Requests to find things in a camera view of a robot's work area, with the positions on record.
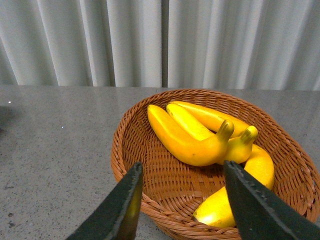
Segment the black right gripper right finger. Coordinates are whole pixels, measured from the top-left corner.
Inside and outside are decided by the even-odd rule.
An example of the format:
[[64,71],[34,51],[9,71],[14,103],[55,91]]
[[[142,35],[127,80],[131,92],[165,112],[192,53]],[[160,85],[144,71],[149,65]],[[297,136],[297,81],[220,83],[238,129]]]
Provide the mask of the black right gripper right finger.
[[232,214],[243,240],[318,240],[320,228],[234,161],[223,166]]

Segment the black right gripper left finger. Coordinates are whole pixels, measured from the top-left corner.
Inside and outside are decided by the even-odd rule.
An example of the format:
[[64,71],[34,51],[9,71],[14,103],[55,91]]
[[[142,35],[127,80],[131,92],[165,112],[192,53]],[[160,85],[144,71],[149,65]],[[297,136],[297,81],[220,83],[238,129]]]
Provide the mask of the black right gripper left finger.
[[136,162],[69,240],[134,240],[143,190],[143,165]]

